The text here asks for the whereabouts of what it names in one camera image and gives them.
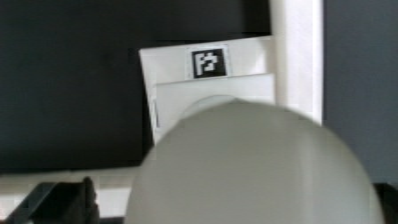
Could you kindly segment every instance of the white surface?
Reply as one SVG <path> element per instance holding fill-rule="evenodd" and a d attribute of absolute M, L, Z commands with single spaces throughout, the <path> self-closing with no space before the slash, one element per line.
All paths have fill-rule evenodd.
<path fill-rule="evenodd" d="M 230 103 L 187 118 L 152 152 L 127 224 L 383 224 L 374 186 L 330 130 Z"/>
<path fill-rule="evenodd" d="M 81 182 L 90 176 L 95 182 L 102 217 L 123 217 L 138 168 L 79 172 L 54 172 L 0 177 L 0 220 L 6 219 L 36 185 L 42 182 Z"/>
<path fill-rule="evenodd" d="M 273 0 L 278 102 L 319 123 L 324 113 L 324 0 Z"/>
<path fill-rule="evenodd" d="M 223 48 L 228 77 L 193 78 L 191 52 Z M 274 42 L 271 37 L 141 50 L 155 143 L 175 127 L 184 112 L 212 96 L 276 103 Z"/>

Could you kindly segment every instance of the black background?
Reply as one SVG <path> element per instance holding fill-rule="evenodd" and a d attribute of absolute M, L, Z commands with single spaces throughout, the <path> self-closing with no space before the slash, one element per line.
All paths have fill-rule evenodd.
<path fill-rule="evenodd" d="M 139 165 L 138 51 L 271 34 L 264 0 L 0 0 L 0 173 Z"/>

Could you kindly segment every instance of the black object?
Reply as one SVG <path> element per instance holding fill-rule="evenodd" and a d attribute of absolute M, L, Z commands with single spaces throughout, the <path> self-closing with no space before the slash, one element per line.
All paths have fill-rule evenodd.
<path fill-rule="evenodd" d="M 269 35 L 267 1 L 0 5 L 0 173 L 138 166 L 154 145 L 139 49 Z"/>
<path fill-rule="evenodd" d="M 398 189 L 386 183 L 376 184 L 383 203 L 386 224 L 398 223 Z"/>
<path fill-rule="evenodd" d="M 6 224 L 99 224 L 100 212 L 93 181 L 42 183 L 31 192 Z"/>

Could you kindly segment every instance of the white panel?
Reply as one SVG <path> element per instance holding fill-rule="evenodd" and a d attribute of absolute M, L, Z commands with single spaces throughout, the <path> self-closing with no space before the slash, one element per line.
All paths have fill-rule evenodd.
<path fill-rule="evenodd" d="M 226 76 L 194 79 L 193 52 L 223 50 Z M 228 95 L 237 99 L 276 103 L 276 54 L 271 37 L 141 50 L 155 143 L 189 107 L 205 98 Z"/>

